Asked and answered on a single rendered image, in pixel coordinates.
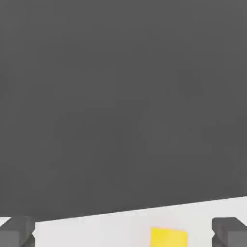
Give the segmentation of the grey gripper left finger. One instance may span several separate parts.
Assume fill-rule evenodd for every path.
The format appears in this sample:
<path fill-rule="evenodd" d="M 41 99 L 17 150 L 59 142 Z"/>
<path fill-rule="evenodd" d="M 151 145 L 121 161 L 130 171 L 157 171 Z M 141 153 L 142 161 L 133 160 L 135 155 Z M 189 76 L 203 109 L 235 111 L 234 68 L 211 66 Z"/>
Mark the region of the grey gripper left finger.
<path fill-rule="evenodd" d="M 35 220 L 12 217 L 0 226 L 0 247 L 35 247 Z"/>

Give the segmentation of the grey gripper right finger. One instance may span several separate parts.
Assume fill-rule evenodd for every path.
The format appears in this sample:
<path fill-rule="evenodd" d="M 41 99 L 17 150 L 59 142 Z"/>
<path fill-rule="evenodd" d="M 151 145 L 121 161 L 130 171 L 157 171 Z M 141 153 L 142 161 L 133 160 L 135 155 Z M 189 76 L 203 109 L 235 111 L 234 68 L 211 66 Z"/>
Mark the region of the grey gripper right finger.
<path fill-rule="evenodd" d="M 238 218 L 213 218 L 212 247 L 247 247 L 247 226 Z"/>

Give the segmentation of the large yellow box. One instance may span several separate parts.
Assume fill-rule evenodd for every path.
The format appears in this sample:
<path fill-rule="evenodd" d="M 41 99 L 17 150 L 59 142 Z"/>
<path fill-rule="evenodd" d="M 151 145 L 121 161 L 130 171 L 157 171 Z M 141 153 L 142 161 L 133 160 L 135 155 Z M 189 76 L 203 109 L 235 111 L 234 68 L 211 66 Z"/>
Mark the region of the large yellow box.
<path fill-rule="evenodd" d="M 188 233 L 177 229 L 151 227 L 150 247 L 188 247 Z"/>

